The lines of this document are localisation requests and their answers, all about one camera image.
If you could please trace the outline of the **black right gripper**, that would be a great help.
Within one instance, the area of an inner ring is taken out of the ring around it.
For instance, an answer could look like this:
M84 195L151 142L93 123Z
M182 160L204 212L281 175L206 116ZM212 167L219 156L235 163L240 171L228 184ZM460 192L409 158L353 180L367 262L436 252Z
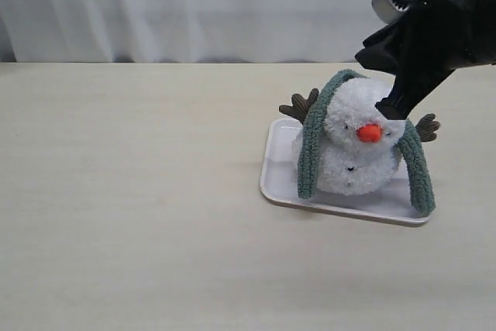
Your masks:
M355 54L364 69L394 75L375 103L390 120L406 119L456 69L495 64L495 0L419 0L412 18L412 30L388 24Z

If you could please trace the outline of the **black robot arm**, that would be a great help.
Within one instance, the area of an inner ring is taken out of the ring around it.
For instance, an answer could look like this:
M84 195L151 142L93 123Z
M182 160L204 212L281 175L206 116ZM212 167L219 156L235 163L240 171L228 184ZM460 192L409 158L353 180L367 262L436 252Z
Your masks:
M384 27L356 53L365 69L394 75L376 103L403 120L454 71L495 63L495 0L371 0Z

